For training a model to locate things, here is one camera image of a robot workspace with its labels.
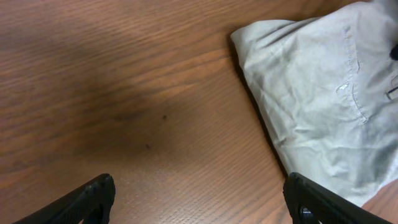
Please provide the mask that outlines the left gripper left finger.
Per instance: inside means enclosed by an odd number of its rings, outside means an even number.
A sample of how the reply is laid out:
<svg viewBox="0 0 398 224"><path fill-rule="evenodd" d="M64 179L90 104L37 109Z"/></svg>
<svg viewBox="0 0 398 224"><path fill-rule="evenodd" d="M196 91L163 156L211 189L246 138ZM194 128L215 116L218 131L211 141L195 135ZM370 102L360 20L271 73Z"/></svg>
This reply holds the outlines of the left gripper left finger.
<svg viewBox="0 0 398 224"><path fill-rule="evenodd" d="M101 174L16 224L108 224L116 188Z"/></svg>

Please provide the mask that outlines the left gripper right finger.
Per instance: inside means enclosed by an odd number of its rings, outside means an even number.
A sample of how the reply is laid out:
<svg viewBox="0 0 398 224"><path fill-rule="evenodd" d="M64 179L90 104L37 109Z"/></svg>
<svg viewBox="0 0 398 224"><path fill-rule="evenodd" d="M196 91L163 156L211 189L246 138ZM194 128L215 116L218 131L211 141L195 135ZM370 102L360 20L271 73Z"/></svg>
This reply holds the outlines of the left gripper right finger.
<svg viewBox="0 0 398 224"><path fill-rule="evenodd" d="M296 172L283 195L293 224L391 224Z"/></svg>

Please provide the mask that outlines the khaki shorts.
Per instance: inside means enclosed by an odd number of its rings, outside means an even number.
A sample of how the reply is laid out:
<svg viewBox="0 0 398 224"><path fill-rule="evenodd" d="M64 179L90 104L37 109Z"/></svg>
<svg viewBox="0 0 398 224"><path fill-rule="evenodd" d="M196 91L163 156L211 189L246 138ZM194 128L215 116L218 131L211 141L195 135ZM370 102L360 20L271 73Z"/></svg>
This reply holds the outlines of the khaki shorts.
<svg viewBox="0 0 398 224"><path fill-rule="evenodd" d="M287 172L362 206L397 179L397 2L231 34Z"/></svg>

